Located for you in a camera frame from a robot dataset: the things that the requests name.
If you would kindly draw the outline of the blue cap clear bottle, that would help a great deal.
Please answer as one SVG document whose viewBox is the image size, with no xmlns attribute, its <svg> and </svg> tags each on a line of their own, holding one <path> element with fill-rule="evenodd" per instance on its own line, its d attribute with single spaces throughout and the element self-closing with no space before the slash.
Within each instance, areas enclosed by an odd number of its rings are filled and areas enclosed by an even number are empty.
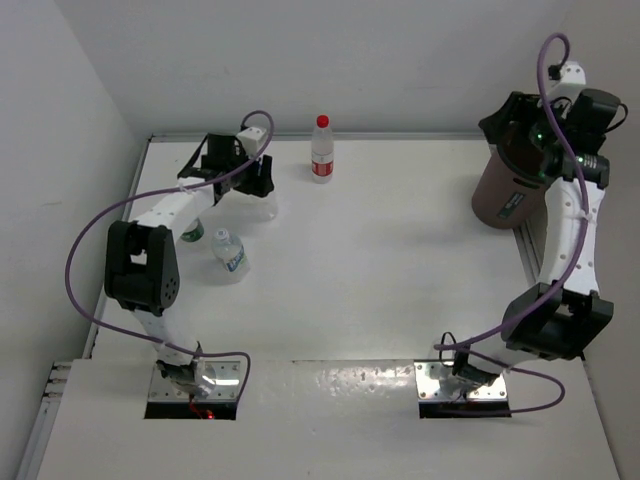
<svg viewBox="0 0 640 480">
<path fill-rule="evenodd" d="M 254 221 L 268 222 L 278 215 L 277 192 L 272 191 L 265 197 L 252 196 L 248 200 L 248 212 Z"/>
</svg>

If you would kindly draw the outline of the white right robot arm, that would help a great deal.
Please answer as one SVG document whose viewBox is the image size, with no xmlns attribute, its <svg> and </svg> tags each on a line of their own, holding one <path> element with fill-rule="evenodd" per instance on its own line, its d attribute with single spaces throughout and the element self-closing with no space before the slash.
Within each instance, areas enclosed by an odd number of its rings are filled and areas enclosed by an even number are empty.
<svg viewBox="0 0 640 480">
<path fill-rule="evenodd" d="M 458 385 L 490 385 L 532 359 L 572 360 L 611 321 L 614 305 L 601 297 L 594 266 L 597 216 L 610 177 L 610 162 L 598 150 L 625 108 L 617 96 L 585 88 L 567 107 L 553 107 L 552 119 L 532 125 L 546 186 L 542 266 L 536 284 L 507 307 L 500 331 L 467 340 L 455 353 L 450 377 Z"/>
</svg>

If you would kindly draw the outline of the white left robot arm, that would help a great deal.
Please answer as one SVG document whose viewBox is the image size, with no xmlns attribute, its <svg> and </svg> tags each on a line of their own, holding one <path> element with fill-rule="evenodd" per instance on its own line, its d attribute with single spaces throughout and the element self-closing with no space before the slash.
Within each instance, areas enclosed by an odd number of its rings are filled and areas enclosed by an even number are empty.
<svg viewBox="0 0 640 480">
<path fill-rule="evenodd" d="M 268 140 L 262 127 L 207 135 L 179 171 L 175 192 L 108 230 L 105 292 L 156 339 L 162 377 L 191 397 L 204 397 L 214 383 L 205 373 L 200 343 L 175 305 L 180 289 L 176 244 L 226 193 L 265 198 L 273 191 L 272 159 L 264 152 Z"/>
</svg>

